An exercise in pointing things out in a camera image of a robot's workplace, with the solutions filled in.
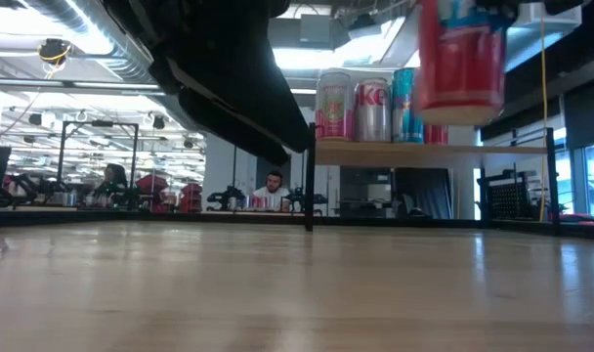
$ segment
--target black metal frame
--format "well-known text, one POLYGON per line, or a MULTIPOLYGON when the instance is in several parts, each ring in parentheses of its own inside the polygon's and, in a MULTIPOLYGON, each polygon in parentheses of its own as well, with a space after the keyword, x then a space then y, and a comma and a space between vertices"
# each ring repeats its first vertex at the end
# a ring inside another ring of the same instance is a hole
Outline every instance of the black metal frame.
POLYGON ((64 143, 66 139, 73 135, 73 131, 67 136, 66 135, 66 127, 69 125, 77 125, 78 128, 84 125, 93 125, 95 127, 112 127, 112 126, 132 126, 134 127, 134 139, 133 139, 133 146, 132 146, 132 167, 130 169, 130 189, 134 187, 134 173, 136 172, 137 168, 137 144, 139 142, 139 124, 138 123, 121 123, 121 122, 101 122, 101 121, 92 121, 92 122, 78 122, 78 121, 63 121, 63 133, 61 134, 61 150, 59 152, 59 169, 56 174, 56 179, 59 183, 63 182, 63 161, 64 161, 64 143))
MULTIPOLYGON (((316 125, 314 123, 310 124, 310 130, 313 135, 315 135, 316 125)), ((517 144, 522 144, 534 140, 541 139, 539 138, 532 138, 534 134, 538 134, 540 131, 533 131, 530 133, 526 133, 523 135, 517 135, 516 133, 513 134, 513 138, 511 140, 505 141, 503 143, 507 143, 510 146, 516 146, 517 144)), ((551 214, 551 230, 554 236, 561 236, 562 234, 562 226, 560 224, 560 206, 558 203, 558 173, 556 170, 556 156, 555 156, 555 141, 553 138, 553 128, 546 129, 545 135, 545 143, 546 143, 546 152, 547 152, 547 175, 549 178, 549 195, 551 197, 551 203, 549 206, 550 214, 551 214)), ((311 232, 313 230, 313 226, 315 221, 314 217, 314 194, 315 194, 315 167, 316 167, 316 154, 317 154, 317 142, 314 141, 313 145, 308 150, 308 162, 306 166, 306 213, 305 213, 305 227, 306 231, 311 232)), ((394 221, 381 221, 382 226, 419 226, 419 227, 459 227, 460 224, 463 224, 463 227, 470 227, 470 228, 481 228, 481 229, 497 229, 503 226, 503 222, 492 221, 489 216, 489 211, 485 211, 484 209, 488 209, 488 180, 486 176, 486 169, 482 167, 480 169, 480 208, 482 210, 482 218, 481 220, 420 220, 420 221, 408 221, 408 220, 394 220, 394 221)), ((342 225, 345 224, 347 226, 352 225, 366 225, 366 226, 378 226, 373 223, 372 220, 369 219, 339 219, 339 218, 326 218, 325 220, 321 220, 327 225, 335 224, 335 225, 342 225)), ((520 230, 525 231, 529 229, 530 231, 536 231, 538 227, 542 227, 543 231, 546 231, 546 228, 542 223, 535 223, 535 222, 517 222, 519 225, 520 230)))

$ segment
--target wooden table surface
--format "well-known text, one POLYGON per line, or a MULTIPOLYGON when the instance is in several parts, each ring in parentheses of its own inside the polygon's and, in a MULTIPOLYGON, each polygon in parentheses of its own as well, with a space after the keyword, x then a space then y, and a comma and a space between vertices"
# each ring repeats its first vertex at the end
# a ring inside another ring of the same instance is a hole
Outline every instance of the wooden table surface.
POLYGON ((0 351, 594 351, 594 242, 174 222, 0 229, 0 351))

